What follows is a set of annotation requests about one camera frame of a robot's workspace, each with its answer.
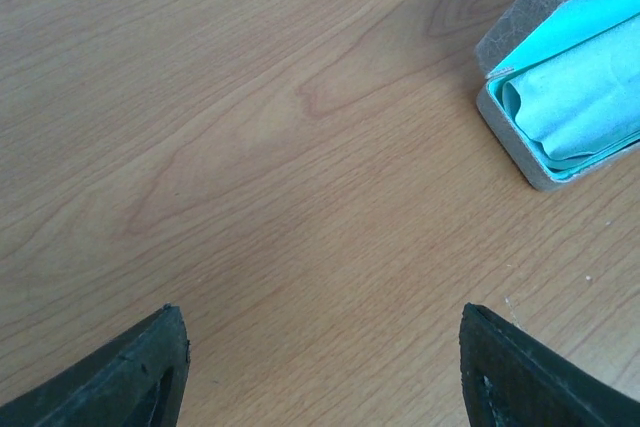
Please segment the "grey leather glasses case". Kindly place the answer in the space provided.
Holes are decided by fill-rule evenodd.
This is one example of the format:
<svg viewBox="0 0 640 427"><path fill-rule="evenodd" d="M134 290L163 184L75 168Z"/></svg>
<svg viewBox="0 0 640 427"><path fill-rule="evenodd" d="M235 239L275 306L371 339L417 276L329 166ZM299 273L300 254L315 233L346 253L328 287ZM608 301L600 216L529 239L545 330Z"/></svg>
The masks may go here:
<svg viewBox="0 0 640 427"><path fill-rule="evenodd" d="M568 184L637 149L639 139L568 169L551 169L506 111L503 85L633 17L639 18L639 0L515 0L478 43L476 57L486 78L478 110L534 188Z"/></svg>

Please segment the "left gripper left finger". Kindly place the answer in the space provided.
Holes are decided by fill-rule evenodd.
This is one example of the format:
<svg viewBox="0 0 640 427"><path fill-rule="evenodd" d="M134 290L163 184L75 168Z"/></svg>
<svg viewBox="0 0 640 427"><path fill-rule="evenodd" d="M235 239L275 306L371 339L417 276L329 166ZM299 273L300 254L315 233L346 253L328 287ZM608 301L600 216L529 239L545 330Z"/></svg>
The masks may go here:
<svg viewBox="0 0 640 427"><path fill-rule="evenodd" d="M181 310L166 304L1 406L3 426L175 426L190 366Z"/></svg>

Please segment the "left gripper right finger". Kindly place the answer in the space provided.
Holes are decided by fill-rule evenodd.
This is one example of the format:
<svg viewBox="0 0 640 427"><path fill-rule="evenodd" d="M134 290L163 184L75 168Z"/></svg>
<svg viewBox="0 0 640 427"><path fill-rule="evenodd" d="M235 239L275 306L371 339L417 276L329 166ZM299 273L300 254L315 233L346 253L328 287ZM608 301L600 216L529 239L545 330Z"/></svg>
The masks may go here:
<svg viewBox="0 0 640 427"><path fill-rule="evenodd" d="M485 306L464 306L459 344L462 393L472 426L639 424L638 401Z"/></svg>

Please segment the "light blue cleaning cloth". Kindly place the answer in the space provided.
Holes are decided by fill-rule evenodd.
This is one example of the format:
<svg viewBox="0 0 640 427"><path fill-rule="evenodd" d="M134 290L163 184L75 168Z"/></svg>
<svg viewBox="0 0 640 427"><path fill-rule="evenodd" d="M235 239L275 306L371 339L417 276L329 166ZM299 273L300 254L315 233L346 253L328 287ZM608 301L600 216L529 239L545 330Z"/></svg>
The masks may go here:
<svg viewBox="0 0 640 427"><path fill-rule="evenodd" d="M507 81L502 101L551 169L639 139L639 18Z"/></svg>

